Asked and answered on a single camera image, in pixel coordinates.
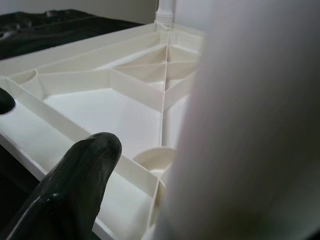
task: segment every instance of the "dark cloth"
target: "dark cloth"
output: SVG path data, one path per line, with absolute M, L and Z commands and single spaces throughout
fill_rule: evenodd
M 0 60 L 140 26 L 78 10 L 0 16 Z

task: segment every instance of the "white plastic shelf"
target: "white plastic shelf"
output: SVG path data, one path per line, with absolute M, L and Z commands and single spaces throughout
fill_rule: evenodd
M 38 179 L 75 142 L 98 132 L 119 137 L 122 156 L 93 227 L 102 239 L 139 240 L 156 223 L 202 45 L 179 26 L 136 31 L 0 62 L 0 74 L 1 66 L 13 73 L 26 58 L 35 62 L 0 78 L 17 102 L 0 116 L 0 141 Z

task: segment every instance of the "blurred white pole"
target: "blurred white pole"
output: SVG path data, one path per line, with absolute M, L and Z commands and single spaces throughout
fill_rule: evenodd
M 159 0 L 159 7 L 155 13 L 155 22 L 170 27 L 173 21 L 173 0 Z
M 320 3 L 216 0 L 154 240 L 320 227 Z

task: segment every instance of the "black fabric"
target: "black fabric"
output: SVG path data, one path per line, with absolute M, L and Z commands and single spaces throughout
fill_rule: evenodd
M 0 16 L 0 60 L 140 26 L 78 10 Z

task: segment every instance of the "white wall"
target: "white wall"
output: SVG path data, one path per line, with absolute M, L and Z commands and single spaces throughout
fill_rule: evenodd
M 43 13 L 63 9 L 149 24 L 155 19 L 156 0 L 0 0 L 0 15 L 17 11 Z
M 179 25 L 205 30 L 214 0 L 175 0 L 175 19 Z

